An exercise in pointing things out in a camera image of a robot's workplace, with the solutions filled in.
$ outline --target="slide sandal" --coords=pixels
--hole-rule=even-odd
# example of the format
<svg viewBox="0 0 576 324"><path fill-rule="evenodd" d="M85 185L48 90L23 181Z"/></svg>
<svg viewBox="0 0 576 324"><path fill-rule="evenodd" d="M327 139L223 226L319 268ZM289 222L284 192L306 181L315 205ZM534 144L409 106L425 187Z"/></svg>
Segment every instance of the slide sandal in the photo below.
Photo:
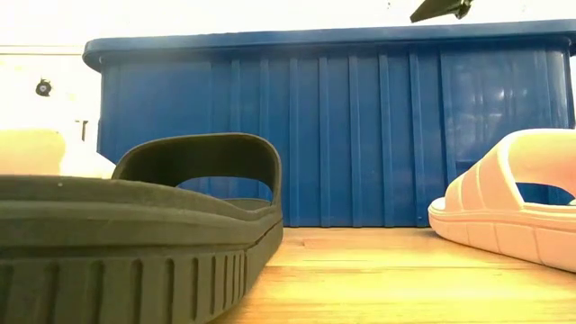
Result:
<svg viewBox="0 0 576 324"><path fill-rule="evenodd" d="M428 208L445 239L576 272L576 206L524 202L516 183L576 195L576 130L521 130L499 142Z"/></svg>
<svg viewBox="0 0 576 324"><path fill-rule="evenodd" d="M160 139L112 180L0 176L0 322L205 323L238 303L283 235L280 158L241 133ZM204 176L268 185L272 201L175 188Z"/></svg>

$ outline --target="blue plastic bin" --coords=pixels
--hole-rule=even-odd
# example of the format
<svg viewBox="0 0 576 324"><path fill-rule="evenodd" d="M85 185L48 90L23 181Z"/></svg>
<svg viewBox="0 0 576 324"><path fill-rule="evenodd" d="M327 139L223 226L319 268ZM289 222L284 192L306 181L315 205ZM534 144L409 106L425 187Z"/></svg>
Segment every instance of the blue plastic bin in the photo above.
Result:
<svg viewBox="0 0 576 324"><path fill-rule="evenodd" d="M287 226L426 227L428 204L503 136L574 126L574 31L550 21L102 39L84 61L102 73L99 150L112 161L167 136L254 133L282 156ZM183 186L269 196L246 179Z"/></svg>

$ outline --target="container lid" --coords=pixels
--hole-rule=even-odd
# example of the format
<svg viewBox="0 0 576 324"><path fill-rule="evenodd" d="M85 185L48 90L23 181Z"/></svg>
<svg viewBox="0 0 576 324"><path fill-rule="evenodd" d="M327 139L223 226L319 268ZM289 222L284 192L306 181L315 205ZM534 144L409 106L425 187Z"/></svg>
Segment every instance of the container lid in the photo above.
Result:
<svg viewBox="0 0 576 324"><path fill-rule="evenodd" d="M530 36L565 36L574 42L576 41L576 20L110 38L89 41L85 45L83 60L90 68L100 71L101 56L106 53L118 52L206 50L375 41L457 41Z"/></svg>

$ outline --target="black object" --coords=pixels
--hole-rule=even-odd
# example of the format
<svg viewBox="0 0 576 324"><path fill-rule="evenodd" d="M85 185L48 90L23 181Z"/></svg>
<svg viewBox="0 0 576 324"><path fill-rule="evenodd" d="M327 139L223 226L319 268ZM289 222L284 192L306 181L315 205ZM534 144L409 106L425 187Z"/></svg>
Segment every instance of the black object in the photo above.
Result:
<svg viewBox="0 0 576 324"><path fill-rule="evenodd" d="M50 91L52 91L52 85L46 79L41 79L36 85L36 95L50 96Z"/></svg>
<svg viewBox="0 0 576 324"><path fill-rule="evenodd" d="M473 0L425 0L412 14L410 20L413 23L417 23L447 14L453 14L457 19L462 19L470 11L472 1Z"/></svg>
<svg viewBox="0 0 576 324"><path fill-rule="evenodd" d="M175 188L266 184L272 201ZM282 168L242 133L154 140L112 180L0 175L0 323L205 323L237 304L283 236Z"/></svg>

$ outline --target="wooden floorboard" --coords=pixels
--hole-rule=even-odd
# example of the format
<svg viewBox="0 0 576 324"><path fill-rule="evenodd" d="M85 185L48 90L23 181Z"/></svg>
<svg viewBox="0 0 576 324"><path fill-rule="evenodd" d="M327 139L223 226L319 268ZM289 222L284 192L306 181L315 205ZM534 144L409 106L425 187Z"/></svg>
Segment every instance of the wooden floorboard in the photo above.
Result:
<svg viewBox="0 0 576 324"><path fill-rule="evenodd" d="M214 323L576 323L576 274L431 229L285 229L252 291Z"/></svg>

